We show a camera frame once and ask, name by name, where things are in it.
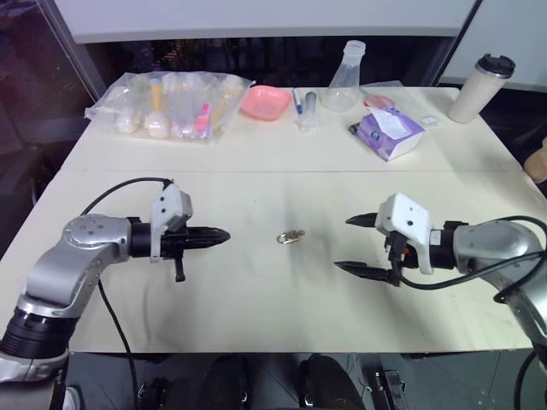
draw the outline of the pen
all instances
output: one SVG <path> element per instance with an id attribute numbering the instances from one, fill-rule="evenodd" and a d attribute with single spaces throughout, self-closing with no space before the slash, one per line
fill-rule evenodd
<path id="1" fill-rule="evenodd" d="M 296 88 L 292 89 L 292 95 L 294 96 L 294 105 L 297 107 L 298 114 L 302 113 L 302 103 L 300 102 L 300 96 Z"/>

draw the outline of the black lid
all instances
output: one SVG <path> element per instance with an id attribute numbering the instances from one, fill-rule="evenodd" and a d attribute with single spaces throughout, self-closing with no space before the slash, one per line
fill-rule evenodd
<path id="1" fill-rule="evenodd" d="M 491 73 L 510 77 L 515 71 L 515 62 L 506 56 L 492 57 L 490 54 L 484 54 L 477 61 L 477 65 Z"/>

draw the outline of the pink bowl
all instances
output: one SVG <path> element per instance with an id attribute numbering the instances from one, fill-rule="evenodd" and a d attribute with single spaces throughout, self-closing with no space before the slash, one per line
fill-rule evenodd
<path id="1" fill-rule="evenodd" d="M 277 120 L 291 103 L 291 94 L 268 85 L 252 87 L 243 100 L 241 109 L 261 120 Z"/>

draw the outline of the white tumbler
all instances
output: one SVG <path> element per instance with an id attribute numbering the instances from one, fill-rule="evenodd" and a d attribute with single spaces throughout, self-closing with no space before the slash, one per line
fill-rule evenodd
<path id="1" fill-rule="evenodd" d="M 448 116 L 455 122 L 468 123 L 496 95 L 514 71 L 515 63 L 510 58 L 485 54 L 475 64 Z"/>

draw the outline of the tissue box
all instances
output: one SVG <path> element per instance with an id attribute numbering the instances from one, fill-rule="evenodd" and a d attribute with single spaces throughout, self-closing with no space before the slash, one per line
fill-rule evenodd
<path id="1" fill-rule="evenodd" d="M 356 135 L 384 160 L 390 161 L 412 150 L 425 131 L 396 108 L 370 108 Z"/>

